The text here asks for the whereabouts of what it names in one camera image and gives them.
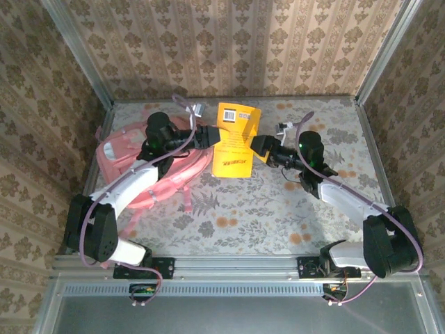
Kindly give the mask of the yellow paperback book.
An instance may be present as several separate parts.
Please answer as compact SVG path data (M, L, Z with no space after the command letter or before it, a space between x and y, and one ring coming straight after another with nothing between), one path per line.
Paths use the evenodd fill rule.
M249 178L254 152L250 144L259 130L261 110L242 104L221 102L216 126L221 141L214 145L212 175L219 178Z

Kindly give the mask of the pink school backpack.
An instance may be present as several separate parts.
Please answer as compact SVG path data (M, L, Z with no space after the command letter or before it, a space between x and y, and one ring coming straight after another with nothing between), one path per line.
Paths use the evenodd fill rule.
M169 119L181 130L187 129L186 126L190 125L189 120L179 116ZM111 262L133 266L142 264L147 251L143 246L128 240L142 214L178 191L184 194L185 212L190 212L193 206L188 183L199 176L213 158L212 147L178 152L185 157L174 158L168 172L159 174L158 168L152 163L169 157L170 154L150 162L137 160L146 139L146 127L147 123L142 122L127 125L109 135L96 150L99 169L107 183L105 189L108 194L105 199L113 205L115 215L120 215L126 208L133 210L128 226L118 234L116 249L102 260L101 266L104 268ZM195 130L192 130L191 135L179 149L191 141Z

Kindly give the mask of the floral table cloth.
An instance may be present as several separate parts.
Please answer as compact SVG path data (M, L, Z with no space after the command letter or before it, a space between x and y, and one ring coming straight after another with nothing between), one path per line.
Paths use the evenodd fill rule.
M325 162L351 187L384 202L352 100L248 100L261 110L259 133L279 122L318 132ZM175 193L142 214L129 239L157 255L284 255L317 253L333 241L362 240L362 229L333 206L306 193L298 173L253 161L249 178L219 178L211 169L192 180L190 212Z

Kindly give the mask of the grey metal panel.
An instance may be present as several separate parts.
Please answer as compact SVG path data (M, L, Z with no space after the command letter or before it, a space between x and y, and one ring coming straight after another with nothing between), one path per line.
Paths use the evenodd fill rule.
M445 334L427 282L396 276L348 284L355 300L322 296L159 296L133 305L131 296L62 296L49 286L32 334Z

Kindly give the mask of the aluminium back rail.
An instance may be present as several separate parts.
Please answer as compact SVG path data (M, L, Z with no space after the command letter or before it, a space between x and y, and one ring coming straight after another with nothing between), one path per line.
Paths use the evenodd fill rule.
M278 95L278 96L242 96L242 97L188 97L189 102L245 102L254 100L356 100L354 95ZM141 100L114 100L114 104L125 103L150 103L150 102L172 102L172 98L141 99Z

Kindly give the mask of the aluminium right side rail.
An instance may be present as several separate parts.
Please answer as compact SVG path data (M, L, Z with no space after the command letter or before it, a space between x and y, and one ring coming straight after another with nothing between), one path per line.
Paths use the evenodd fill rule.
M362 127L362 131L364 134L364 138L369 149L369 153L371 156L371 161L373 163L373 167L375 170L375 174L380 185L380 190L382 193L382 198L387 205L394 207L396 205L396 201L394 200L394 196L391 192L391 187L389 185L389 181L380 158L380 154L378 152L378 147L376 145L375 139L373 137L373 132L371 126L369 124L369 120L367 118L364 107L359 104L356 100L353 100L355 103L355 109L357 112L357 116L359 118L360 125Z

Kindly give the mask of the aluminium left corner post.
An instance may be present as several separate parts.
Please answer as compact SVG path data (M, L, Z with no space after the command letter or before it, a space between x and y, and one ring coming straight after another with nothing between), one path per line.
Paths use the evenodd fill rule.
M70 48L77 63L95 91L96 96L106 111L113 108L113 98L99 74L99 68L93 61L87 48L86 39L77 26L64 0L41 0L54 24Z

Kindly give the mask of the aluminium corner post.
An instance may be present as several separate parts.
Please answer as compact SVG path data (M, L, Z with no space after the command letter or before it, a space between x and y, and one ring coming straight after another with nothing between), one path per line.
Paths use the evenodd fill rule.
M422 3L423 0L402 1L400 10L357 91L355 100L358 106L364 105L368 99Z
M93 61L87 48L86 39L77 26L64 0L41 0L54 24L70 48L77 63L95 91L96 96L106 111L113 108L113 98L99 74L99 68Z

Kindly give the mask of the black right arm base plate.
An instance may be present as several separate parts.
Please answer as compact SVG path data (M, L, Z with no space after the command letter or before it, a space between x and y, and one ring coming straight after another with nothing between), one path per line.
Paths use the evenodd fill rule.
M297 257L298 275L310 278L361 278L361 270L354 267L338 267L332 260L322 260L316 256Z

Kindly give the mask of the aluminium front frame rail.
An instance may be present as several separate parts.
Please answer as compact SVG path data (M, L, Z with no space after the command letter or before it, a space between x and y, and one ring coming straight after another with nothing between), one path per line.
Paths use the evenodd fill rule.
M373 273L361 269L361 278L310 278L298 275L297 257L302 255L154 255L152 257L175 258L175 271L167 282L368 282ZM52 265L52 280L72 280L79 282L109 283L113 280L123 282L142 282L147 280L114 279L115 265L104 269L99 264L85 267L78 255L58 255Z

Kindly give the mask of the aluminium right corner post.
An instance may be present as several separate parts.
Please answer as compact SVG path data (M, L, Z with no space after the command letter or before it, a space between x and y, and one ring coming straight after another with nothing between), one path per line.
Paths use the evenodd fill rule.
M422 3L423 0L402 1L400 10L357 91L355 100L358 106L364 105L368 99Z

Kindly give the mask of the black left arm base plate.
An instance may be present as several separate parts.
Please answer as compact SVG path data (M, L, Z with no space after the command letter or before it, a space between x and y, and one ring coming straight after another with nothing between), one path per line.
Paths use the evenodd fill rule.
M150 257L148 260L143 260L143 267L149 267L158 271L163 279L172 279L175 271L175 258L173 257ZM147 280L157 279L157 275L151 271L141 271L129 269L122 265L115 265L113 271L114 279L127 280Z

